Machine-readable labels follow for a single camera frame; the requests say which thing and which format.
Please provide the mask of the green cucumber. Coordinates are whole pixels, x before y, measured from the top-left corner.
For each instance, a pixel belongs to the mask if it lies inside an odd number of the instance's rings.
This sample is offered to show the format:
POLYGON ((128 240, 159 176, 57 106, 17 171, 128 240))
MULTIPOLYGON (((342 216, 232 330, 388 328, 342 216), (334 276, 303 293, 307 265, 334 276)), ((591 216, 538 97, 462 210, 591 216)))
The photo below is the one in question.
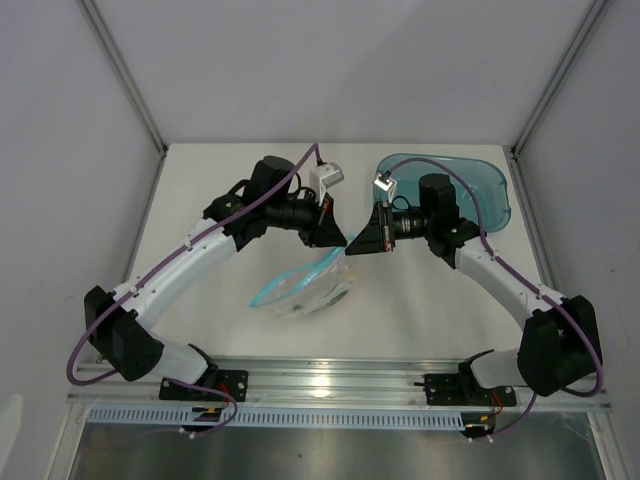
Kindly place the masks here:
POLYGON ((328 293, 322 300, 321 307, 329 308, 341 301, 348 293, 350 289, 344 285, 338 285, 334 290, 328 293))

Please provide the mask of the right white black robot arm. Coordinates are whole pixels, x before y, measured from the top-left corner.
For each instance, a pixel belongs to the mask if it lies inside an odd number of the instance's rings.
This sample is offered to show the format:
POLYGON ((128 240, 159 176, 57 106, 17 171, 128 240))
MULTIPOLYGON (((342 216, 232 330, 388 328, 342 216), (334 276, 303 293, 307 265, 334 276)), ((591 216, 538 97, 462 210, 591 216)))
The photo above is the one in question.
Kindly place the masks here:
POLYGON ((479 403, 493 387, 526 385, 548 397, 558 391, 589 398, 603 387, 603 361, 593 305, 529 280, 488 242, 481 218, 464 218, 454 173, 418 181, 419 204, 396 211, 375 203, 369 222, 347 246, 349 256, 386 253, 401 240, 423 239, 430 252, 478 284, 521 329, 517 349, 489 350, 468 358, 456 380, 458 395, 479 403))

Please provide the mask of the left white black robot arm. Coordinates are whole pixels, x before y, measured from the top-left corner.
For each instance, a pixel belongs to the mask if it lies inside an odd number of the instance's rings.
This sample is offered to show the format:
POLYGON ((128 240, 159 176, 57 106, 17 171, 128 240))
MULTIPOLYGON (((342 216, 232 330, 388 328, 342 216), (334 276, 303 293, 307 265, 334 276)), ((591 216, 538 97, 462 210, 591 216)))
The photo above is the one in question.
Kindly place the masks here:
POLYGON ((146 375, 175 379, 197 400, 215 392, 210 358, 196 346, 161 339, 155 326, 209 268, 270 228, 294 231, 310 248, 346 246, 328 192, 343 180, 341 168, 318 160, 308 184, 292 189, 301 166, 264 157, 249 178, 204 209, 196 226, 156 266, 111 290, 96 286, 85 295, 85 340, 115 373, 129 382, 146 375))

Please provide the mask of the clear zip top bag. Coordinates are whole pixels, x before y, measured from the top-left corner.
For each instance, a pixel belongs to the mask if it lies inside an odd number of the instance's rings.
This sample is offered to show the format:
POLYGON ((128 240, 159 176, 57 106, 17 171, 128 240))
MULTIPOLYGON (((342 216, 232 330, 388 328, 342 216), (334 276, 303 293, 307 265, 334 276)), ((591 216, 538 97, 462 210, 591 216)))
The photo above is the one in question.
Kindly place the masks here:
POLYGON ((355 274, 346 259, 345 249, 334 247, 313 262, 278 274, 249 301, 248 306, 277 318, 308 317, 328 309, 321 307, 328 293, 338 285, 349 288, 349 293, 354 287, 355 274))

